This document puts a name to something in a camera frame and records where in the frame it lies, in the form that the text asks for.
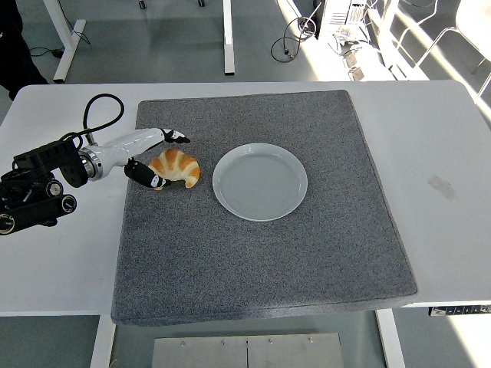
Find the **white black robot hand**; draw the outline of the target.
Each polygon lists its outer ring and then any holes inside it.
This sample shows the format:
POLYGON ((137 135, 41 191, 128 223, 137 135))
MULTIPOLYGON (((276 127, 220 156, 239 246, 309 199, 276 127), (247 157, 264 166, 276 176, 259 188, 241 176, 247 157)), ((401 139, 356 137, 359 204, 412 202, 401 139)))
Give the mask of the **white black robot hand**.
POLYGON ((146 128, 120 136, 102 146, 91 144, 84 147, 84 154, 92 166, 90 181, 105 178, 115 166, 124 168, 125 175, 133 181, 152 189, 168 186, 169 180, 156 174, 152 169, 137 162, 134 157, 147 150, 167 143, 189 143, 184 134, 170 129, 146 128))

